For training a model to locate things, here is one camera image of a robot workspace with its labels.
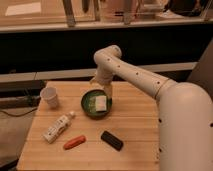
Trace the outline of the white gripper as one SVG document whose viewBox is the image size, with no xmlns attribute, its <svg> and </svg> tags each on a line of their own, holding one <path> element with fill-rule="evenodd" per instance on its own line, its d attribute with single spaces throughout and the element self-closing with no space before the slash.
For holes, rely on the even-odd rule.
<svg viewBox="0 0 213 171">
<path fill-rule="evenodd" d="M 102 67 L 98 67 L 95 76 L 89 81 L 90 85 L 99 83 L 103 86 L 104 92 L 109 99 L 112 98 L 112 85 L 110 84 L 113 80 L 113 73 Z"/>
</svg>

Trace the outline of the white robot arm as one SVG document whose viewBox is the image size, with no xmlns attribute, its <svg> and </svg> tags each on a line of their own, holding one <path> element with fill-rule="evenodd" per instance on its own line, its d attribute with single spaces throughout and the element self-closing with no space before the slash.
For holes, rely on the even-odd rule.
<svg viewBox="0 0 213 171">
<path fill-rule="evenodd" d="M 116 45 L 94 53 L 93 80 L 109 93 L 114 75 L 156 100 L 160 171 L 213 171 L 213 101 L 200 86 L 181 82 L 121 60 Z"/>
</svg>

